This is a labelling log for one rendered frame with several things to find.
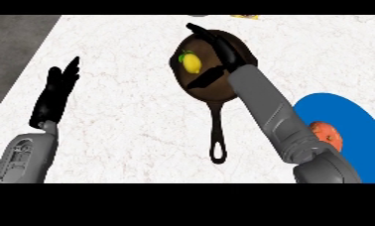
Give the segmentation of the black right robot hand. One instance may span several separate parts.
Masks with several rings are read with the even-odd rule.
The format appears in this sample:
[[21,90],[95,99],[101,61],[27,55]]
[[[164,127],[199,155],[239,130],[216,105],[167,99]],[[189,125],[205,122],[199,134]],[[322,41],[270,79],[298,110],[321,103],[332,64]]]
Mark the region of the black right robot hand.
[[186,28],[211,45],[222,62],[220,65],[208,68],[198,78],[188,84],[189,89],[205,88],[225,75],[225,71],[233,72],[247,64],[247,62],[235,47],[222,36],[216,36],[207,29],[192,23],[186,25]]

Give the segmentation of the yellow lemon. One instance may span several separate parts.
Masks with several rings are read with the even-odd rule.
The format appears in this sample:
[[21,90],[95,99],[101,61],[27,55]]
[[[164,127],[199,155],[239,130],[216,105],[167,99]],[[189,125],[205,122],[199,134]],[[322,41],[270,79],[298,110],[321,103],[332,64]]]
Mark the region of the yellow lemon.
[[192,73],[198,74],[202,68],[202,62],[192,51],[185,51],[179,56],[179,62],[183,64],[185,70]]

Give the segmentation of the blue plate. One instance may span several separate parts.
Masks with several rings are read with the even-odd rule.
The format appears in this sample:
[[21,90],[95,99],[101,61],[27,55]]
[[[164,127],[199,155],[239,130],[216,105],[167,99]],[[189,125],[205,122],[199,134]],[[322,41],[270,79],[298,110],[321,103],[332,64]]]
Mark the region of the blue plate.
[[346,97],[331,93],[306,95],[292,106],[309,125],[321,121],[332,125],[343,138],[340,154],[352,163],[365,183],[375,183],[375,119]]

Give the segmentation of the dark brown cast-iron pan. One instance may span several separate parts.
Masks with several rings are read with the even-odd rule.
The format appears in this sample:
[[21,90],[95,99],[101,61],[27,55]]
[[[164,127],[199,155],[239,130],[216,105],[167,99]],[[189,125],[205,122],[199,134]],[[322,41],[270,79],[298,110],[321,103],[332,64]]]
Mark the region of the dark brown cast-iron pan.
[[[213,129],[210,158],[214,164],[222,164],[227,157],[222,129],[222,107],[227,101],[238,97],[227,82],[229,72],[223,67],[210,45],[210,41],[219,36],[226,39],[236,49],[244,62],[258,65],[258,60],[244,41],[235,35],[220,30],[204,30],[202,32],[194,30],[194,34],[182,41],[168,61],[182,89],[195,99],[207,103],[211,110]],[[192,52],[202,62],[202,67],[198,73],[189,73],[183,66],[183,62],[180,61],[182,56],[188,52]]]

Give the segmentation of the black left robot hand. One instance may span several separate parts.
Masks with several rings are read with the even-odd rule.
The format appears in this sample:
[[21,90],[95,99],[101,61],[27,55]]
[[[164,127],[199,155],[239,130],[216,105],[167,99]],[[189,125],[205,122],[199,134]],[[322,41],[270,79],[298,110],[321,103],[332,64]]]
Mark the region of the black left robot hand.
[[41,129],[47,121],[61,122],[68,98],[80,79],[80,58],[75,57],[65,69],[49,69],[47,83],[34,106],[30,126]]

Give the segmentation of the orange-red fruit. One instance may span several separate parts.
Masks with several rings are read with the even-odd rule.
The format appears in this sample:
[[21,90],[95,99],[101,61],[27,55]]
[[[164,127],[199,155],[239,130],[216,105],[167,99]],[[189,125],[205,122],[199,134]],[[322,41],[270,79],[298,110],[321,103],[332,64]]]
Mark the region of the orange-red fruit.
[[310,131],[318,139],[328,143],[337,151],[343,150],[343,138],[334,126],[322,121],[315,121],[309,124]]

